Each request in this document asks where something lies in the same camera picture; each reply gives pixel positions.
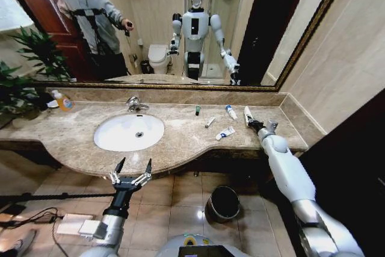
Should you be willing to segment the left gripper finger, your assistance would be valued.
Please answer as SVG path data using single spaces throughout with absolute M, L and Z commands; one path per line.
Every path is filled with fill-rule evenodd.
M 152 178 L 151 172 L 152 172 L 152 159 L 150 158 L 149 162 L 147 163 L 145 172 L 139 177 L 137 177 L 136 179 L 134 179 L 133 181 L 131 181 L 131 184 L 134 186 L 139 186 L 139 185 L 145 186 Z
M 126 158 L 123 157 L 123 159 L 116 165 L 115 169 L 109 173 L 109 178 L 112 182 L 112 184 L 119 184 L 121 183 L 120 181 L 120 172 L 124 166 Z

